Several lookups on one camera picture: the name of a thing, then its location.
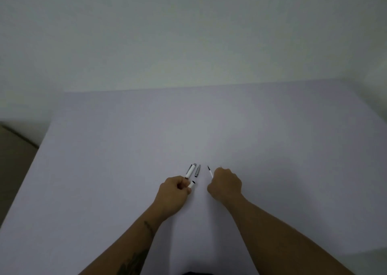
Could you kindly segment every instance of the forearm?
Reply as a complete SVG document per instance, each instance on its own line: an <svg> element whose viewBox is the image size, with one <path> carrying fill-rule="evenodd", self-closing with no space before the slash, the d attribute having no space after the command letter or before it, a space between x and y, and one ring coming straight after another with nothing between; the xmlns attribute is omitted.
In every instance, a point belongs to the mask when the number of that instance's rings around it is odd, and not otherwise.
<svg viewBox="0 0 387 275"><path fill-rule="evenodd" d="M352 274L309 238L250 203L242 194L225 206L260 274Z"/></svg>
<svg viewBox="0 0 387 275"><path fill-rule="evenodd" d="M140 274L164 218L152 204L125 233L80 274Z"/></svg>

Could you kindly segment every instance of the tattoo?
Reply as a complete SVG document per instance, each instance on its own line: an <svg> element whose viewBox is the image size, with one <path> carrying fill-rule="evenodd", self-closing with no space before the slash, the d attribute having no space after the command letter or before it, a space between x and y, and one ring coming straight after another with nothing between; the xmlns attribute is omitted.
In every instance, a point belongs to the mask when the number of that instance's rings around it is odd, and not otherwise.
<svg viewBox="0 0 387 275"><path fill-rule="evenodd" d="M143 250L141 253L134 253L133 258L128 262L123 263L119 268L117 275L139 275L143 269L143 265L148 255L149 249Z"/></svg>
<svg viewBox="0 0 387 275"><path fill-rule="evenodd" d="M146 228L148 228L149 232L151 233L151 237L154 238L154 233L153 233L152 227L146 221L144 221L144 224L145 224Z"/></svg>

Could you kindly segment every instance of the white table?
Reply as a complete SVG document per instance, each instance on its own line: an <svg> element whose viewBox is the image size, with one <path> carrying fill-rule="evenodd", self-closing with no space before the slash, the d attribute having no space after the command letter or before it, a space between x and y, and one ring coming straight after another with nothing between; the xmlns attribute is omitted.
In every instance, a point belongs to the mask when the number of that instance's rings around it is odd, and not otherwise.
<svg viewBox="0 0 387 275"><path fill-rule="evenodd" d="M386 247L386 156L386 124L336 81L67 94L0 229L0 273L80 272L193 162L143 274L256 274L207 165L334 255Z"/></svg>

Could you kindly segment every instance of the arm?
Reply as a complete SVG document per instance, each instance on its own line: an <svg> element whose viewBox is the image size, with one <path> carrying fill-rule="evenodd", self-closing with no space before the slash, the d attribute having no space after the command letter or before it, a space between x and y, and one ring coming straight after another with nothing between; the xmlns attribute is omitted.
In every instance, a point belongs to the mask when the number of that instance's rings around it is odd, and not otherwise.
<svg viewBox="0 0 387 275"><path fill-rule="evenodd" d="M309 238L246 200L241 189L241 180L222 168L207 188L232 215L260 274L352 274Z"/></svg>
<svg viewBox="0 0 387 275"><path fill-rule="evenodd" d="M182 176L165 180L151 206L80 275L140 274L156 231L182 208L191 193L189 184Z"/></svg>

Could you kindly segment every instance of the hand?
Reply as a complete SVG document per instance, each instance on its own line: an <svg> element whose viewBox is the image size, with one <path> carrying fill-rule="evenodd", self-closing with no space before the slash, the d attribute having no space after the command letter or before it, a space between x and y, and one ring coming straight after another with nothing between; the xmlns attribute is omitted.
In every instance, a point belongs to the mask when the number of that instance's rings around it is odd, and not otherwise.
<svg viewBox="0 0 387 275"><path fill-rule="evenodd" d="M207 191L222 204L229 204L234 198L242 195L242 181L230 169L218 168Z"/></svg>
<svg viewBox="0 0 387 275"><path fill-rule="evenodd" d="M160 185L152 206L160 211L164 220L176 214L183 207L188 194L191 193L188 185L190 182L182 176L167 178Z"/></svg>

